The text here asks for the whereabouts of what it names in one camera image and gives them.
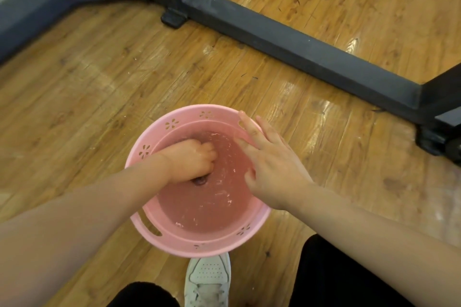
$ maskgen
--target pink plastic basin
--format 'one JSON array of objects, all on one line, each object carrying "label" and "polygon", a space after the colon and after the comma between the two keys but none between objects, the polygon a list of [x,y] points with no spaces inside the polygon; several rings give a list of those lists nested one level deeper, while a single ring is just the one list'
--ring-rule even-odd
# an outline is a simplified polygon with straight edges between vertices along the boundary
[{"label": "pink plastic basin", "polygon": [[[159,118],[139,136],[125,167],[140,162],[147,155],[164,148],[168,135],[179,127],[182,130],[190,130],[190,133],[197,132],[197,129],[212,130],[251,142],[248,134],[239,126],[239,121],[237,111],[224,106],[201,104],[176,109]],[[162,235],[151,233],[141,221],[140,215],[135,213],[131,216],[131,221],[139,233],[159,249],[189,258],[214,256],[242,245],[261,228],[271,211],[262,201],[251,197],[243,215],[228,227],[211,233],[192,233],[179,228],[166,216],[157,197],[145,204],[142,210]]]}]

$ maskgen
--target water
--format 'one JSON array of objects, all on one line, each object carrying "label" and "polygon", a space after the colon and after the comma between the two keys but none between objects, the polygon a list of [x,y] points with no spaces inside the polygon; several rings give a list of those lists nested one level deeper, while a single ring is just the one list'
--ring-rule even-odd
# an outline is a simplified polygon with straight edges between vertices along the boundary
[{"label": "water", "polygon": [[168,140],[195,138],[202,143],[212,142],[218,151],[214,170],[203,185],[191,181],[168,185],[157,195],[158,202],[170,221],[184,230],[222,230],[238,220],[248,207],[252,195],[243,176],[251,162],[231,136],[212,131],[187,135],[187,131],[187,126],[183,131],[178,128],[168,134]]}]

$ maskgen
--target black trousers leg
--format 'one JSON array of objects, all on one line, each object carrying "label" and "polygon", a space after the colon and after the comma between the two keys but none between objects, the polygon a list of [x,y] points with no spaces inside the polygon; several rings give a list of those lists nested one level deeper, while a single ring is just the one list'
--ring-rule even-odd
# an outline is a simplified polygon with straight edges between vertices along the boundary
[{"label": "black trousers leg", "polygon": [[290,307],[405,306],[393,288],[319,235],[304,244]]},{"label": "black trousers leg", "polygon": [[123,288],[107,307],[180,307],[176,299],[154,283],[135,282]]}]

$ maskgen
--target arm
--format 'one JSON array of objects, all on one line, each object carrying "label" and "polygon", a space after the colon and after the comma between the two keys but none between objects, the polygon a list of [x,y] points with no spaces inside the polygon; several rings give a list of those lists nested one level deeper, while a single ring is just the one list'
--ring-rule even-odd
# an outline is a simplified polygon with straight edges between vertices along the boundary
[{"label": "arm", "polygon": [[0,224],[0,306],[42,305],[163,187],[210,173],[216,156],[183,141]]},{"label": "arm", "polygon": [[256,145],[237,141],[255,167],[245,175],[255,196],[289,211],[414,305],[459,305],[461,250],[317,186],[269,123],[257,117],[262,134],[243,112],[240,118]]}]

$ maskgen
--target white sneaker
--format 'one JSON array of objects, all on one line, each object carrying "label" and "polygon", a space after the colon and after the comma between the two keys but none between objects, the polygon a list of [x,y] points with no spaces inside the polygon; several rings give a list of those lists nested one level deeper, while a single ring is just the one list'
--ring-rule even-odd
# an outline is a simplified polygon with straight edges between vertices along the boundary
[{"label": "white sneaker", "polygon": [[230,261],[229,253],[190,259],[184,286],[184,306],[228,307]]}]

